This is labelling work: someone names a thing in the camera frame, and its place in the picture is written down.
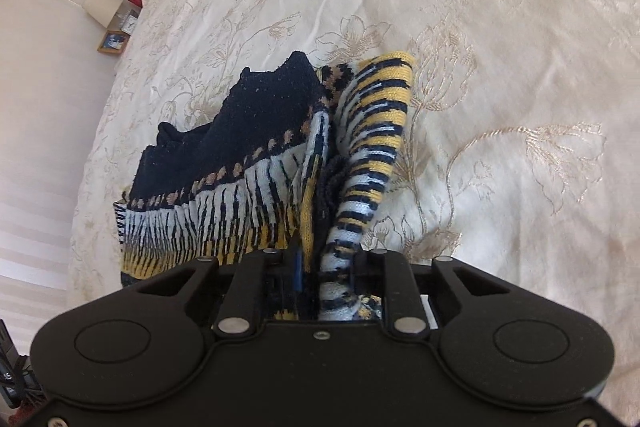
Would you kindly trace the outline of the navy yellow patterned knit sweater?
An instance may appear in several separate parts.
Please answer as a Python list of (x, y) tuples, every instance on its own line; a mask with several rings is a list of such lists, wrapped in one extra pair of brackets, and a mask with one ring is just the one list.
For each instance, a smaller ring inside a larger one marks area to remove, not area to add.
[(122, 283), (297, 244), (303, 290), (280, 300), (277, 317), (378, 317), (380, 300), (354, 287), (352, 259), (392, 177), (412, 80), (406, 52), (314, 67), (296, 51), (272, 72), (244, 69), (208, 124), (160, 124), (114, 206)]

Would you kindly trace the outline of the cream floral bedspread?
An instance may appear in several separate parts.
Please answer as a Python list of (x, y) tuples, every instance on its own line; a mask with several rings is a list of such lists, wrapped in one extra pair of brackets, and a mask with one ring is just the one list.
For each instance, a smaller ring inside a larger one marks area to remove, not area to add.
[(639, 0), (146, 0), (80, 184), (68, 303), (116, 291), (113, 205), (168, 121), (244, 68), (416, 59), (406, 143), (363, 242), (451, 255), (614, 339), (602, 402), (639, 417)]

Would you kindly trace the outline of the small white alarm clock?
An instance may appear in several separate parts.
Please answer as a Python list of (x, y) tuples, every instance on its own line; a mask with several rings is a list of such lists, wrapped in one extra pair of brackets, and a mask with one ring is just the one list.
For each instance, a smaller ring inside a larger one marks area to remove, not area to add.
[(120, 26), (120, 30), (122, 32), (126, 32), (127, 35), (131, 35), (137, 25), (137, 21), (138, 14), (130, 12), (122, 19), (122, 26)]

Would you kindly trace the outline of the wooden photo frame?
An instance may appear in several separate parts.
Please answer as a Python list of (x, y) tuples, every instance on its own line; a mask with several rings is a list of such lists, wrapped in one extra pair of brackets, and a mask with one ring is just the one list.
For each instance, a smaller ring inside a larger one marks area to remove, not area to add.
[(109, 29), (96, 48), (99, 53), (119, 55), (125, 51), (130, 35), (125, 31)]

